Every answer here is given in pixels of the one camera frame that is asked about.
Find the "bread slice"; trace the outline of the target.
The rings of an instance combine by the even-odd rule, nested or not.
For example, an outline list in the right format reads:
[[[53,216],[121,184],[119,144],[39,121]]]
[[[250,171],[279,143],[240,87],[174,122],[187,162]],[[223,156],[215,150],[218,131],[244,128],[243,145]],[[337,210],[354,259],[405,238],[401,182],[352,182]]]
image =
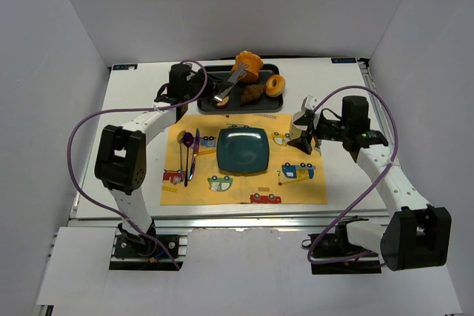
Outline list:
[[[229,102],[230,102],[230,99],[229,99],[228,96],[226,96],[225,98],[223,98],[222,101],[216,103],[216,108],[217,109],[225,109],[228,106]]]

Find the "glazed donut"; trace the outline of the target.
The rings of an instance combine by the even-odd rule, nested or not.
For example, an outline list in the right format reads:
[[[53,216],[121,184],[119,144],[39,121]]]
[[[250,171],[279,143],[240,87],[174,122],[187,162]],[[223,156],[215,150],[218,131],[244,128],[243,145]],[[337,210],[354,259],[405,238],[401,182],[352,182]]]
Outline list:
[[[266,82],[265,93],[271,98],[280,96],[286,87],[286,80],[281,75],[272,75]]]

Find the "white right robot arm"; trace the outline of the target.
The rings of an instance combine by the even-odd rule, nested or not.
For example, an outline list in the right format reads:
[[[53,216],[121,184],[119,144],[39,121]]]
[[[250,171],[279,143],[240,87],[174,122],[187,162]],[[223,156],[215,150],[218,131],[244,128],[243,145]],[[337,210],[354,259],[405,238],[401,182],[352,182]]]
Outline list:
[[[433,206],[411,184],[392,157],[393,148],[378,130],[372,130],[369,103],[364,96],[342,99],[339,116],[330,120],[317,111],[317,100],[307,96],[293,125],[302,129],[290,146],[310,154],[322,141],[340,142],[355,163],[366,173],[371,188],[377,190],[390,216],[387,226],[367,218],[342,217],[333,225],[333,237],[318,235],[310,246],[316,263],[330,262],[330,249],[337,251],[336,262],[375,253],[392,271],[443,266],[447,262],[452,218],[444,207]]]

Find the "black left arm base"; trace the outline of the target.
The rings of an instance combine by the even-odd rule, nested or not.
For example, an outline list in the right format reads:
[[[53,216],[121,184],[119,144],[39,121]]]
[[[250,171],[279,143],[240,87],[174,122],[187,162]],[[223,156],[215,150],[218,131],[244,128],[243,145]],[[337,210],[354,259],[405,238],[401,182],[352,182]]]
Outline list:
[[[187,248],[186,235],[157,235],[179,267],[184,262]],[[164,249],[145,238],[144,243],[127,239],[116,233],[109,262],[110,271],[177,272],[178,269]]]

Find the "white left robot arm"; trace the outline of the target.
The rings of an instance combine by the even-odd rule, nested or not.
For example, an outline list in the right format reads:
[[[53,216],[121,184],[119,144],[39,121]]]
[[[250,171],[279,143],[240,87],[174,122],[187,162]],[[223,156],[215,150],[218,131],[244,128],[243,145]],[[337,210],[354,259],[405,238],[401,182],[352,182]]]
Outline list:
[[[207,100],[222,91],[223,81],[206,70],[194,72],[190,63],[174,64],[168,82],[160,87],[155,107],[121,126],[107,125],[101,133],[95,177],[112,194],[123,215],[118,229],[128,246],[148,256],[158,244],[143,236],[156,236],[155,224],[145,206],[141,185],[147,173],[147,145],[177,123],[194,97]]]

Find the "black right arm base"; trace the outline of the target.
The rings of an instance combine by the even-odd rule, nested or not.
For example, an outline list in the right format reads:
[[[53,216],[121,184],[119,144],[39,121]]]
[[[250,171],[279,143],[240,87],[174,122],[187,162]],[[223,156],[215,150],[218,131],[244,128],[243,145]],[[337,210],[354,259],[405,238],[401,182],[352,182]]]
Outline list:
[[[332,260],[338,258],[348,258],[351,255],[364,254],[359,258],[352,258],[343,262],[312,264],[312,275],[371,275],[381,274],[382,265],[378,255],[374,252],[350,244],[346,232],[347,224],[350,222],[367,221],[359,216],[344,218],[335,227],[334,232],[328,232],[321,242],[313,250],[311,257],[314,260]]]

